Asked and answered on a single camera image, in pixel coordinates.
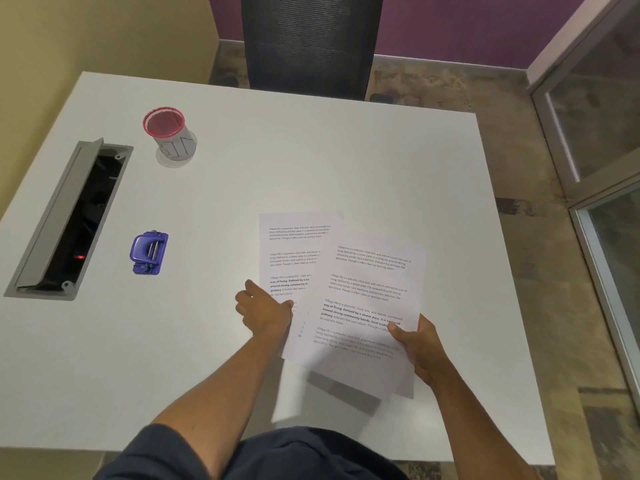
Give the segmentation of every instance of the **person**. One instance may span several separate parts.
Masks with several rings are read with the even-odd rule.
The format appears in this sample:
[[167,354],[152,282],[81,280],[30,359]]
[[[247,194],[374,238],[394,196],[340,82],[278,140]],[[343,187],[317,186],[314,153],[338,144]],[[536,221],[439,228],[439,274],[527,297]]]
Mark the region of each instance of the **person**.
[[[317,428],[277,429],[240,441],[270,359],[292,318],[254,282],[236,295],[253,336],[200,384],[144,427],[96,480],[405,479],[393,463],[356,441]],[[459,480],[538,478],[500,433],[448,359],[436,328],[420,315],[417,331],[389,323],[436,397]]]

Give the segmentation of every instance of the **red rim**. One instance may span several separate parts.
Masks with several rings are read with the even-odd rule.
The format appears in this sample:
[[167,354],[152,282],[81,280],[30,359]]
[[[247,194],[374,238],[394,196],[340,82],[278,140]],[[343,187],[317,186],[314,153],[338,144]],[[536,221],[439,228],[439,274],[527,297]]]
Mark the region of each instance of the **red rim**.
[[[151,131],[149,131],[147,129],[147,122],[149,120],[149,118],[151,118],[152,116],[155,116],[158,112],[165,112],[165,111],[172,111],[178,114],[178,116],[181,117],[182,122],[180,124],[180,128],[176,129],[176,131],[169,133],[169,134],[154,134],[151,133]],[[184,114],[180,112],[179,109],[176,109],[174,107],[170,107],[170,106],[162,106],[162,107],[156,107],[155,109],[152,109],[151,111],[149,111],[145,117],[142,119],[142,128],[144,129],[144,131],[149,135],[152,136],[154,138],[171,138],[172,136],[177,135],[178,133],[180,133],[180,131],[182,131],[184,129]]]

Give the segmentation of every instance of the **mesh pen cup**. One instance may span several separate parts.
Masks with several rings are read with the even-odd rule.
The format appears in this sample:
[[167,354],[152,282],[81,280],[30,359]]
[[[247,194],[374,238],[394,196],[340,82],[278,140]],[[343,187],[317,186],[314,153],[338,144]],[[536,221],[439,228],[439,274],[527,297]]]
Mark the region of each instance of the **mesh pen cup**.
[[174,107],[158,107],[149,111],[142,120],[142,126],[171,161],[186,161],[196,152],[196,140],[184,124],[184,115]]

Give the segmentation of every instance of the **sleeve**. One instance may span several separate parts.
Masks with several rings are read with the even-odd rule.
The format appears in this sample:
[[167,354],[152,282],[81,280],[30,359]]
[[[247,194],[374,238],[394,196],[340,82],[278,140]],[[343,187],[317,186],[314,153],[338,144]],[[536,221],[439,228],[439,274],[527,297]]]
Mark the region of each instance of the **sleeve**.
[[183,437],[162,424],[144,427],[94,480],[208,480],[202,460]]

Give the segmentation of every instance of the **shirt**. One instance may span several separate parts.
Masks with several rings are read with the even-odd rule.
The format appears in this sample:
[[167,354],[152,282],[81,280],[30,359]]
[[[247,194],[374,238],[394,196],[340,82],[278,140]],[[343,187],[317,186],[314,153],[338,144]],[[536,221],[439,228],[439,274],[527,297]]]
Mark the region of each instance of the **shirt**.
[[[162,424],[143,428],[94,480],[210,478],[189,444]],[[347,436],[318,428],[285,428],[241,441],[224,480],[406,480],[386,458]]]

